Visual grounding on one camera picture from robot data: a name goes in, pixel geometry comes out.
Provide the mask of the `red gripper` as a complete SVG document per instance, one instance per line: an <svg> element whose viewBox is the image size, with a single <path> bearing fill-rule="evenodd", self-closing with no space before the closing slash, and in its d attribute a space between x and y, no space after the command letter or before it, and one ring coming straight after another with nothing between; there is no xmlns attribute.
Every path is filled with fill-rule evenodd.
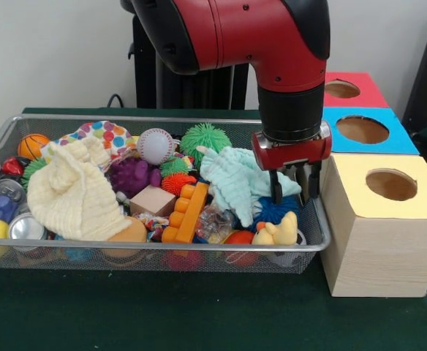
<svg viewBox="0 0 427 351"><path fill-rule="evenodd" d="M309 197L317 199L320 195L320 161L330 156L331 147L332 134L329 129L322 129L315 138L292 144L272 143L262 132L254 132L252 149L259 168L269 171L273 203L280 204L283 198L277 170L286 165L300 163L310 164Z"/></svg>

